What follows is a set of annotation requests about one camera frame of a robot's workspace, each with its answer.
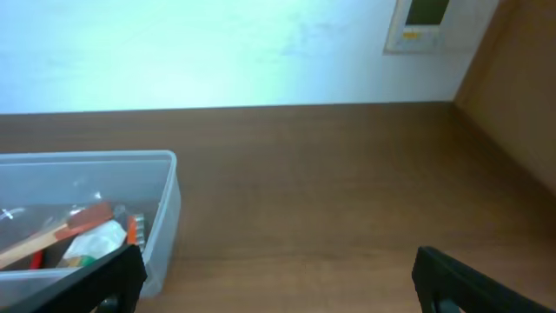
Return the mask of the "orange scraper wooden handle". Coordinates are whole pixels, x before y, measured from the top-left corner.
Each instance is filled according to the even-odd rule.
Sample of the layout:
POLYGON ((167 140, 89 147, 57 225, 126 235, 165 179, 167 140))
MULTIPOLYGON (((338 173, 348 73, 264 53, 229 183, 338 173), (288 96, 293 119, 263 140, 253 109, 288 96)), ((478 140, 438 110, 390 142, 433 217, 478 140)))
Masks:
POLYGON ((77 236, 108 222, 114 216, 109 203, 98 203, 81 210, 64 222, 41 230, 1 251, 1 268, 5 268, 39 250, 67 238, 77 236))

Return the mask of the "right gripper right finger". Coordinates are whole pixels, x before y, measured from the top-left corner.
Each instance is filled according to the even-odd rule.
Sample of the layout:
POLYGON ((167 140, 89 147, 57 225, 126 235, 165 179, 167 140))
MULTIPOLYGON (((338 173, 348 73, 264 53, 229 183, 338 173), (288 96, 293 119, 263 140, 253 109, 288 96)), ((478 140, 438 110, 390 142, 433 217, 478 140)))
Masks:
POLYGON ((431 246, 418 248, 412 279, 424 313, 555 313, 431 246))

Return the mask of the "clear box coloured plugs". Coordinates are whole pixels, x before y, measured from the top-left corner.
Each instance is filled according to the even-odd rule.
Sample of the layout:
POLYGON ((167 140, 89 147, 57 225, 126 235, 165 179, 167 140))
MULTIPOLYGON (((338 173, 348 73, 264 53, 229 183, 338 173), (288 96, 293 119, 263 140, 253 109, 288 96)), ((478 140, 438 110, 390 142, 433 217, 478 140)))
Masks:
POLYGON ((118 222, 110 220, 77 236, 64 252, 57 268, 79 268, 119 249, 127 233, 118 222))

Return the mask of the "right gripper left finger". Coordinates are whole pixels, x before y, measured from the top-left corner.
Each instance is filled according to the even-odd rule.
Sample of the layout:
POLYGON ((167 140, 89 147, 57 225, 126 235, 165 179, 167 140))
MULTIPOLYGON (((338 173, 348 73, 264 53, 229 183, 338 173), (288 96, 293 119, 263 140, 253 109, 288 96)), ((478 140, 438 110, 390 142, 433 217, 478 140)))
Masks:
POLYGON ((136 245, 124 245, 8 307, 9 313, 133 313, 148 277, 136 245))

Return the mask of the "orange handled pliers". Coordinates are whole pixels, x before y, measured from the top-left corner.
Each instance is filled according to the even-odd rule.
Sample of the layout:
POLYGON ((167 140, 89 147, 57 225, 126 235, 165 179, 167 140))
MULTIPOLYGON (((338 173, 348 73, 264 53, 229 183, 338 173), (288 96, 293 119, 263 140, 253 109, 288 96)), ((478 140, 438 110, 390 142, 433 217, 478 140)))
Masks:
POLYGON ((35 252, 30 261, 29 270, 40 270, 43 267, 43 251, 35 252))

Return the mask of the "orange screwdriver bit holder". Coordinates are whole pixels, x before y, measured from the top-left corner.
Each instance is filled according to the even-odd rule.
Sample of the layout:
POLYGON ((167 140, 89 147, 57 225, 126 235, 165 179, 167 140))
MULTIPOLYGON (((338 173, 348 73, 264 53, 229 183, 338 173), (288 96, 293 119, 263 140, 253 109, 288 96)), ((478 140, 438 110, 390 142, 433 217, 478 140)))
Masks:
POLYGON ((145 219, 143 214, 130 215, 127 217, 127 239, 126 243, 135 245, 141 252, 146 246, 145 219))

